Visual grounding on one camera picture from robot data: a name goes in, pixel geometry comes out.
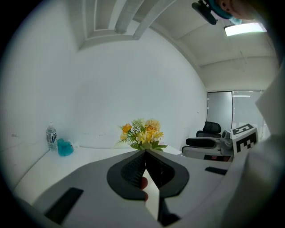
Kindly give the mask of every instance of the artificial flower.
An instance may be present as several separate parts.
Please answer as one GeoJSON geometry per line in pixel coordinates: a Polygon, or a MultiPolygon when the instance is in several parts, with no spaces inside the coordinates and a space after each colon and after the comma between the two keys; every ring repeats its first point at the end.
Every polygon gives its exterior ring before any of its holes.
{"type": "Polygon", "coordinates": [[[163,137],[163,132],[158,132],[154,135],[154,141],[159,141],[163,137]]]}
{"type": "Polygon", "coordinates": [[[144,144],[146,142],[147,136],[145,132],[137,133],[137,137],[135,138],[138,141],[138,144],[144,144]]]}
{"type": "Polygon", "coordinates": [[[121,133],[121,140],[126,140],[128,138],[128,135],[121,133]]]}
{"type": "Polygon", "coordinates": [[[160,122],[155,119],[149,119],[145,124],[147,131],[159,131],[160,130],[160,122]]]}
{"type": "Polygon", "coordinates": [[[147,131],[147,141],[152,143],[154,140],[155,131],[147,131]]]}
{"type": "Polygon", "coordinates": [[[144,119],[140,118],[140,119],[135,119],[133,121],[134,124],[138,125],[138,126],[144,126],[144,119]]]}
{"type": "Polygon", "coordinates": [[[124,134],[127,134],[132,129],[132,126],[127,123],[125,126],[123,126],[122,130],[124,134]]]}

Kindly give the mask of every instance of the blue object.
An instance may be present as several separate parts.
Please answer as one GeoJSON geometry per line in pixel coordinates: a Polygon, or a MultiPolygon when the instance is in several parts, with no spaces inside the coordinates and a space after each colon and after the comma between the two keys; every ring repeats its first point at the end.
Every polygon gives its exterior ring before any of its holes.
{"type": "Polygon", "coordinates": [[[57,141],[58,154],[60,156],[68,156],[72,154],[73,147],[70,142],[65,142],[62,138],[57,141]]]}
{"type": "Polygon", "coordinates": [[[241,22],[242,22],[241,19],[237,19],[237,18],[235,18],[235,17],[232,17],[232,18],[230,19],[230,21],[231,21],[232,23],[234,23],[235,25],[241,24],[241,22]]]}
{"type": "Polygon", "coordinates": [[[212,10],[219,15],[220,17],[224,18],[224,19],[231,19],[232,15],[225,12],[224,10],[221,9],[221,7],[216,3],[216,0],[208,0],[210,7],[212,8],[212,10]]]}

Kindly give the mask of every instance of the yellow flower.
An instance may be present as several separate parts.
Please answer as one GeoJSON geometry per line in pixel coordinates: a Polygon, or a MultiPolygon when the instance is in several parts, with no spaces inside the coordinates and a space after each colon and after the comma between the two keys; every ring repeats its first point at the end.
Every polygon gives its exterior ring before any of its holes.
{"type": "Polygon", "coordinates": [[[128,136],[124,133],[121,133],[121,140],[126,140],[128,136]]]}
{"type": "Polygon", "coordinates": [[[135,140],[138,141],[138,144],[142,143],[144,144],[146,142],[147,136],[145,132],[139,132],[137,133],[137,137],[135,138],[135,140]]]}
{"type": "Polygon", "coordinates": [[[150,143],[150,142],[153,142],[154,140],[154,135],[155,135],[155,131],[147,131],[147,141],[150,143]]]}
{"type": "Polygon", "coordinates": [[[129,123],[127,123],[125,126],[123,126],[123,133],[127,134],[128,131],[130,131],[131,129],[132,129],[132,126],[129,123]]]}
{"type": "Polygon", "coordinates": [[[160,122],[155,119],[149,119],[146,121],[145,124],[146,130],[147,131],[159,131],[160,130],[160,122]]]}
{"type": "Polygon", "coordinates": [[[158,132],[154,135],[154,141],[159,141],[163,137],[163,132],[158,132]]]}

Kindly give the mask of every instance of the door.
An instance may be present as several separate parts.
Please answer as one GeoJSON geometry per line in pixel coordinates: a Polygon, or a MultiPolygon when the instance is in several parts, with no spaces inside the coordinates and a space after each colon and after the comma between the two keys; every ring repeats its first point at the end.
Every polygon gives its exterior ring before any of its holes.
{"type": "Polygon", "coordinates": [[[208,93],[207,121],[220,124],[224,130],[232,127],[232,92],[208,93]]]}

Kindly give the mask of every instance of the white wall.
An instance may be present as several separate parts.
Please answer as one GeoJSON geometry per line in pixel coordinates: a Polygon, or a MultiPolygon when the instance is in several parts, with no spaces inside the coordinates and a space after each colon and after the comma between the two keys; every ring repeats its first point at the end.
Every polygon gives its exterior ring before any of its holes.
{"type": "Polygon", "coordinates": [[[204,126],[204,85],[160,35],[149,29],[140,41],[77,52],[71,30],[64,2],[50,2],[22,26],[5,58],[0,158],[11,189],[47,151],[50,120],[59,138],[96,148],[114,147],[118,125],[135,118],[160,120],[164,142],[176,149],[204,126]]]}
{"type": "Polygon", "coordinates": [[[207,91],[265,90],[275,78],[277,66],[276,58],[240,58],[203,66],[200,77],[207,91]]]}

